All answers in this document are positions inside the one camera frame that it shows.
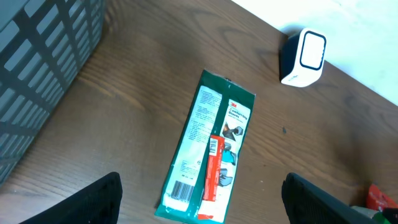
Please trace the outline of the green white gloves package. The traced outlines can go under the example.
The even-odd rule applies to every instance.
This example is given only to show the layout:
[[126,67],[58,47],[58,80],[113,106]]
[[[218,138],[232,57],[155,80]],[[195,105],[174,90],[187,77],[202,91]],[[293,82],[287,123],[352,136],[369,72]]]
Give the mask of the green white gloves package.
[[[155,215],[183,223],[224,223],[255,94],[204,70],[172,159]],[[199,220],[210,136],[224,138],[215,216]]]

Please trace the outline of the green lid glass jar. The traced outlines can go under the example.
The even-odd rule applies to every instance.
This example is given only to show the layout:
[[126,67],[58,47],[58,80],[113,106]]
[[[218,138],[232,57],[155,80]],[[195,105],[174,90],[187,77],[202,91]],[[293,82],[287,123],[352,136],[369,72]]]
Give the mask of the green lid glass jar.
[[352,206],[352,209],[371,218],[378,224],[397,224],[397,209],[385,208],[383,211],[376,211],[370,208]]

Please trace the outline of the red candy bar wrapper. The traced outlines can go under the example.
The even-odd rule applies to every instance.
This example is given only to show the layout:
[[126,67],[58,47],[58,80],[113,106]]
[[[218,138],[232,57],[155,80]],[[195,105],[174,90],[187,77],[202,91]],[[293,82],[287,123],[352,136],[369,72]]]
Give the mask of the red candy bar wrapper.
[[217,198],[217,188],[220,179],[221,160],[224,150],[224,138],[210,136],[209,156],[206,168],[205,188],[198,211],[199,220],[210,220],[215,216],[214,205]]

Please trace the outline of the orange red snack bag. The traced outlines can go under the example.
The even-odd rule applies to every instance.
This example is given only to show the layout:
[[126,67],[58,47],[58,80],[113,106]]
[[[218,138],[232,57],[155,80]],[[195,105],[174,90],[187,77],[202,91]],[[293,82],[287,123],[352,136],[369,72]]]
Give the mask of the orange red snack bag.
[[385,208],[397,208],[397,203],[383,193],[377,185],[371,184],[366,197],[366,208],[382,212]]

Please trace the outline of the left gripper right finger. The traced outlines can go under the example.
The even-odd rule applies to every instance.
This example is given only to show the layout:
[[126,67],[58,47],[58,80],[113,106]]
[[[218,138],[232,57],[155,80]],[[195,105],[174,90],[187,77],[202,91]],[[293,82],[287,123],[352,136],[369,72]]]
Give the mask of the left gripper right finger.
[[287,174],[283,181],[281,194],[291,223],[366,224],[375,222],[293,172]]

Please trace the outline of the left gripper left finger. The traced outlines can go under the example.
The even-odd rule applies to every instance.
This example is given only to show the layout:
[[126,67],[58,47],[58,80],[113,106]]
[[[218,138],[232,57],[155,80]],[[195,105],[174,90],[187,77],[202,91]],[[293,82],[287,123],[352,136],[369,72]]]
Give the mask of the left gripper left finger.
[[116,224],[122,196],[120,175],[110,172],[21,224]]

